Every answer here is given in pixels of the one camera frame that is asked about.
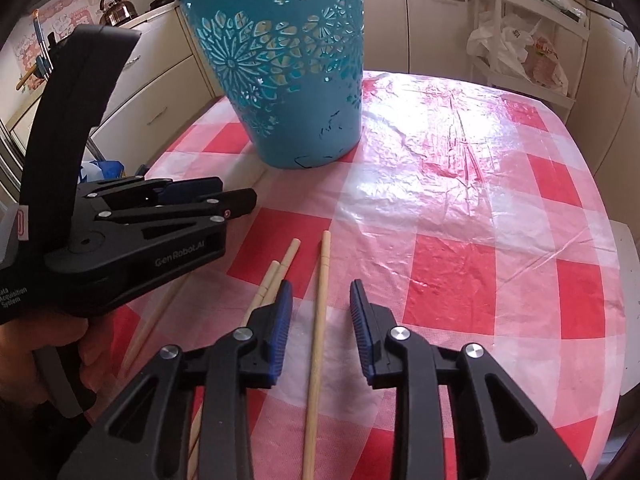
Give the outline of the person left hand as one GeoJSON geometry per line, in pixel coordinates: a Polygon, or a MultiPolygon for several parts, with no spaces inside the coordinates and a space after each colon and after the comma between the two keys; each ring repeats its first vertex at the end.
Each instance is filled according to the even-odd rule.
{"type": "Polygon", "coordinates": [[[1,326],[1,400],[29,410],[66,396],[59,348],[72,349],[70,366],[81,385],[98,392],[111,369],[114,316],[86,320],[34,312],[1,326]]]}

